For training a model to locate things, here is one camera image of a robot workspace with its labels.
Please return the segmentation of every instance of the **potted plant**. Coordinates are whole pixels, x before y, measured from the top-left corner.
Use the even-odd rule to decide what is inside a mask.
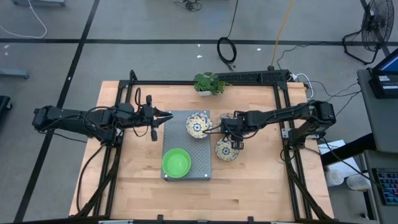
[[[218,75],[211,72],[195,75],[193,81],[196,81],[194,88],[201,96],[223,93],[224,86],[229,85],[225,81],[220,81]]]

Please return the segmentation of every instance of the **wooden tabletop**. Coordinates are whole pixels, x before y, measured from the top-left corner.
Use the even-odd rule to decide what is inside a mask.
[[[141,87],[142,102],[146,95],[152,95],[153,105],[160,110],[210,110],[213,123],[225,112],[276,109],[270,86],[227,86],[224,94],[218,96],[199,96],[190,85],[134,86],[133,94],[137,87]],[[292,105],[306,101],[302,83],[288,83],[288,87]],[[97,105],[113,106],[117,91],[118,82],[103,82]],[[302,123],[295,121],[296,126]],[[143,134],[146,128],[136,130]],[[246,221],[253,216],[255,221],[294,221],[287,172],[279,157],[282,141],[278,124],[267,125],[255,137],[245,140],[244,150],[230,162],[215,155],[215,142],[222,136],[212,134],[212,178],[198,182],[166,182],[160,178],[163,130],[163,125],[157,130],[157,142],[151,141],[149,133],[138,138],[131,129],[126,130],[111,218],[154,220],[163,214],[165,220]],[[82,166],[99,146],[97,140],[88,140]],[[306,146],[318,151],[313,140],[308,140]],[[81,207],[98,186],[104,151],[84,173]],[[301,150],[301,155],[307,188],[332,217],[320,157],[309,150]],[[106,190],[100,214],[104,213],[107,195]],[[70,214],[77,212],[75,200],[76,193]],[[304,217],[302,203],[299,206]]]

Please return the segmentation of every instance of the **plate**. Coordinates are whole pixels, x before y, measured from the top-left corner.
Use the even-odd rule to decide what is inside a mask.
[[[223,118],[235,119],[234,118],[234,114],[232,114],[232,113],[223,113],[217,118],[217,126],[219,126],[221,124],[221,119],[223,119]]]
[[[239,155],[239,149],[233,149],[231,147],[231,141],[224,142],[220,139],[216,143],[216,155],[224,161],[232,161]]]
[[[197,112],[187,118],[186,127],[192,137],[200,139],[207,136],[202,131],[212,128],[213,123],[207,114]]]

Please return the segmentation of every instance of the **floor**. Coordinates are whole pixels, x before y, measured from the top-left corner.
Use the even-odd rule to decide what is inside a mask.
[[[36,13],[49,30],[45,36],[51,40],[49,43],[6,42],[4,39],[15,37],[0,30],[0,40],[3,39],[0,67],[24,69],[30,74],[28,80],[0,78],[0,95],[10,96],[14,104],[0,126],[0,223],[14,220],[43,143],[44,136],[31,126],[33,110],[57,104],[94,2],[66,0],[66,7],[34,4]],[[100,0],[88,39],[138,41],[136,44],[85,44],[63,107],[77,110],[93,107],[101,82],[127,79],[130,69],[140,80],[192,80],[200,72],[229,72],[218,58],[215,41],[201,44],[201,40],[216,40],[228,34],[235,1],[202,0],[201,3],[201,11],[187,12],[172,0]],[[241,1],[230,39],[275,40],[288,5],[288,0]],[[360,0],[296,1],[281,40],[337,42],[360,28],[362,16]],[[0,1],[0,25],[18,34],[41,35],[43,32],[26,5],[15,6],[10,1]],[[54,39],[74,41],[57,43]],[[184,40],[181,43],[185,44],[148,41],[156,39]],[[197,41],[187,44],[186,40]],[[398,41],[398,29],[393,31],[390,41]],[[236,47],[236,72],[266,70],[274,49],[272,43],[266,42]],[[277,57],[292,47],[280,45]],[[222,48],[223,52],[229,51],[225,45]],[[360,46],[349,49],[363,58],[372,56]],[[370,67],[384,57],[379,53]],[[280,64],[293,73],[305,73],[311,80],[324,83],[331,94],[354,83],[356,71],[367,67],[345,55],[342,46],[330,45],[299,47],[287,52]],[[314,99],[328,98],[319,84],[314,83],[313,89]],[[358,90],[359,86],[354,86],[347,92]],[[340,110],[348,99],[334,98],[331,102]],[[350,142],[369,132],[364,103],[358,95],[339,114],[338,122],[328,130],[326,137],[329,141]],[[67,135],[84,139],[75,134]],[[68,215],[84,148],[82,143],[53,137],[25,221]],[[336,218],[375,223],[359,216],[366,211],[362,193],[341,185],[330,188],[330,197]]]

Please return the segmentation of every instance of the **perforated metal tray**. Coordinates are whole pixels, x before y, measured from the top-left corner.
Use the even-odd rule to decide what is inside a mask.
[[[167,181],[182,180],[210,180],[211,178],[211,143],[210,136],[203,139],[196,139],[188,134],[185,127],[187,118],[196,112],[206,113],[210,117],[210,111],[199,110],[180,110],[170,111],[173,119],[164,123],[163,152],[164,154],[170,149],[185,149],[191,157],[191,169],[181,178],[167,177],[163,169],[160,177]]]

